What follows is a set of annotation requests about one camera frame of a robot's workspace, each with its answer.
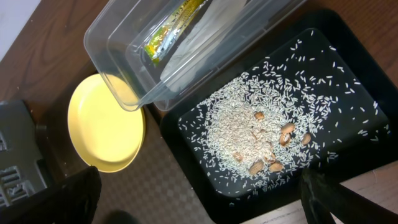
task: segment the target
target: clear plastic container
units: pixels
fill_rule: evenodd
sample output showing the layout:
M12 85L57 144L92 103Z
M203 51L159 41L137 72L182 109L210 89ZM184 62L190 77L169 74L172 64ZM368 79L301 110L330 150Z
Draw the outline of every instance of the clear plastic container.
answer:
M125 110L133 111L154 102L158 109L167 111L305 2L242 1L244 6L232 19L218 24L216 32L202 39L203 43L167 74L163 69L166 64L155 65L144 47L185 1L110 0L87 30L85 48Z

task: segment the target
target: white wall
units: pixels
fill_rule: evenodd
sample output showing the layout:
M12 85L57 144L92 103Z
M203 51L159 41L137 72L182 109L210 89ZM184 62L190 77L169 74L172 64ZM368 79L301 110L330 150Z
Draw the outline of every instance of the white wall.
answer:
M0 61L39 2L40 0L0 0Z

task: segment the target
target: gray plastic object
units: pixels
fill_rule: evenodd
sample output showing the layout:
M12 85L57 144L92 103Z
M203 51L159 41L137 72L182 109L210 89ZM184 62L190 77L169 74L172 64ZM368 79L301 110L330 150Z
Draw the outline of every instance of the gray plastic object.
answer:
M21 100L0 102L0 210L46 188L35 126Z

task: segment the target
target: yellow bowl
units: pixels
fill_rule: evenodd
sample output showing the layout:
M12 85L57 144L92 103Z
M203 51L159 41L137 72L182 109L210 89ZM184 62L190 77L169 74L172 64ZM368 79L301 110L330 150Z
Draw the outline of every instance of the yellow bowl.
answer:
M113 83L126 85L113 77ZM145 134L142 108L120 107L99 74L83 80L68 109L69 135L77 153L101 172L117 172L136 157Z

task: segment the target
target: baking tray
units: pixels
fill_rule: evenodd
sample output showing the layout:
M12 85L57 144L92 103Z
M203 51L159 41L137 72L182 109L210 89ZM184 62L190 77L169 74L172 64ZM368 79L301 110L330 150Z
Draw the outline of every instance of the baking tray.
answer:
M372 125L373 131L375 129L383 130L386 123L389 123L391 133L389 137L380 139L377 144L370 144L369 138L362 138L365 141L360 141L359 138L354 138L354 140L345 138L349 140L344 141L344 144L330 144L330 146L326 146L327 150L322 153L336 151L339 158L329 164L326 163L321 168L316 166L318 163L311 164L311 168L334 177L336 181L344 181L398 159L398 152L395 150L394 137L392 136L395 133L394 128L398 114L397 105L393 100L397 96L396 87L335 12L322 10L309 13L275 39L260 40L260 44L252 52L199 88L194 95L178 104L161 122L160 127L166 143L213 221L217 223L240 223L299 199L297 186L300 173L296 173L288 183L272 190L266 192L259 190L259 194L256 197L251 197L250 200L236 200L236 198L245 199L251 192L245 193L245 191L242 191L241 194L230 195L228 191L234 192L233 189L220 190L221 185L217 186L218 181L212 181L213 178L208 178L206 167L198 162L201 158L200 152L193 151L193 144L186 141L188 136L183 131L181 132L178 126L179 119L189 120L194 118L195 110L191 111L191 109L196 107L199 102L242 72L251 71L257 63L264 60L265 56L284 50L285 45L289 44L290 41L301 38L304 42L308 42L305 38L313 30L316 34L320 34L317 36L322 37L317 43L321 43L322 46L330 43L337 49L338 54L331 53L326 57L336 58L338 64L349 68L345 69L346 76L344 78L351 78L355 74L355 77L364 87L358 92L362 94L356 95L358 96L358 103L375 100L379 104L380 112L384 112L379 114L381 119ZM313 46L310 50L319 50L318 47L320 46ZM345 105L345 107L347 108L342 108L343 111L349 111L351 105ZM345 126L347 130L353 129L351 125L346 124ZM345 135L349 136L353 133L347 131Z

